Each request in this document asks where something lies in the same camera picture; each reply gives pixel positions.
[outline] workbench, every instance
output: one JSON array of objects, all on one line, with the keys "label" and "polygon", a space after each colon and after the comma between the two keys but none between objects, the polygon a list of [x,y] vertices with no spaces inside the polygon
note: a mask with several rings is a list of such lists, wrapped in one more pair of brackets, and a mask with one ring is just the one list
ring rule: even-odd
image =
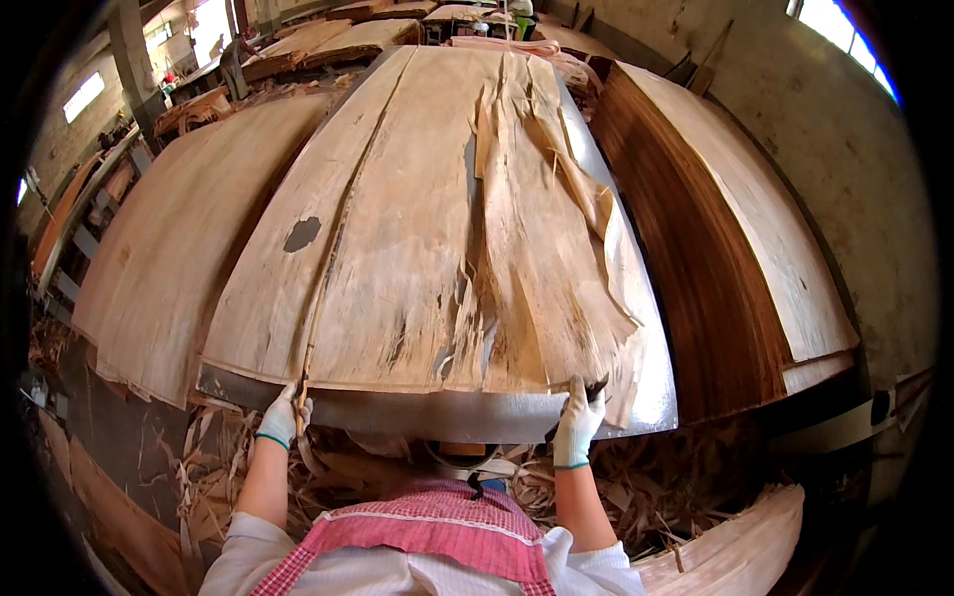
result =
[{"label": "workbench", "polygon": [[[355,82],[357,90],[397,48],[383,52]],[[612,176],[559,76],[563,112],[573,155],[594,179],[619,195]],[[473,184],[476,193],[477,184]],[[633,226],[627,232],[635,241]],[[645,264],[639,275],[652,288]],[[604,425],[597,439],[671,430],[678,426],[673,368],[658,308],[644,316],[640,333],[647,338],[646,357],[628,428]],[[214,398],[264,410],[279,393],[274,383],[254,380],[203,363],[196,389]],[[553,395],[499,395],[441,391],[425,394],[376,393],[310,388],[315,406],[311,422],[346,430],[455,442],[541,442],[560,418],[562,401]]]}]

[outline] white work glove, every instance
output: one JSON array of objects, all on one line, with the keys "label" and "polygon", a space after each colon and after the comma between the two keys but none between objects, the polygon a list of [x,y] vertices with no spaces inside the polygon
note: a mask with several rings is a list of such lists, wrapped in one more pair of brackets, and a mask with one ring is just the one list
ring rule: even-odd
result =
[{"label": "white work glove", "polygon": [[[295,438],[295,398],[297,392],[295,388],[297,383],[290,382],[281,390],[279,396],[272,401],[272,405],[265,410],[265,415],[261,418],[259,431],[255,433],[255,438],[266,437],[277,442],[285,449],[289,449],[292,439]],[[305,425],[311,420],[311,398],[306,398],[301,414],[304,417]]]},{"label": "white work glove", "polygon": [[567,398],[560,425],[553,437],[554,468],[573,469],[590,465],[590,442],[604,416],[605,391],[600,391],[593,403],[587,403],[583,378],[573,375],[570,379],[570,397]]}]

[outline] person in green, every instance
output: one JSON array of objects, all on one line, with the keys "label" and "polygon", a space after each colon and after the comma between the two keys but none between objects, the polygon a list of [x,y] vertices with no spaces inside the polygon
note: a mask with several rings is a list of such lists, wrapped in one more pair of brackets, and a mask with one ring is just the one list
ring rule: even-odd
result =
[{"label": "person in green", "polygon": [[513,15],[513,20],[517,22],[517,28],[520,30],[517,41],[529,41],[533,30],[536,28],[537,18],[533,14],[533,3],[530,0],[499,0],[497,10],[494,12],[509,12]]}]

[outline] white long-sleeve shirt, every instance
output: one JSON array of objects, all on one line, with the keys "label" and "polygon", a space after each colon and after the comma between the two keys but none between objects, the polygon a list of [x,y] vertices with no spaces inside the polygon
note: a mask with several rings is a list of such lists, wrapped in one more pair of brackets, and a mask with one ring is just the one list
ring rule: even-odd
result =
[{"label": "white long-sleeve shirt", "polygon": [[[550,583],[558,596],[646,596],[639,572],[630,568],[622,543],[570,554],[573,537],[555,527],[543,539]],[[277,526],[237,513],[221,556],[212,564],[199,596],[245,596],[295,548]],[[388,546],[341,548],[319,556],[289,592],[292,596],[468,596],[522,594],[515,582],[482,573],[438,555],[407,554]]]}]

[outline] pink checkered apron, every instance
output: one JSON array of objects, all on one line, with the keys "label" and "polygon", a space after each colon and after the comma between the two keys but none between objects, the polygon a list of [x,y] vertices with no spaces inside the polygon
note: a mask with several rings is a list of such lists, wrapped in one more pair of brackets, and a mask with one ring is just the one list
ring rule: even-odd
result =
[{"label": "pink checkered apron", "polygon": [[540,528],[498,490],[485,489],[477,501],[473,495],[464,481],[416,480],[386,501],[330,511],[251,596],[287,594],[316,557],[345,546],[445,555],[516,582],[527,596],[555,596]]}]

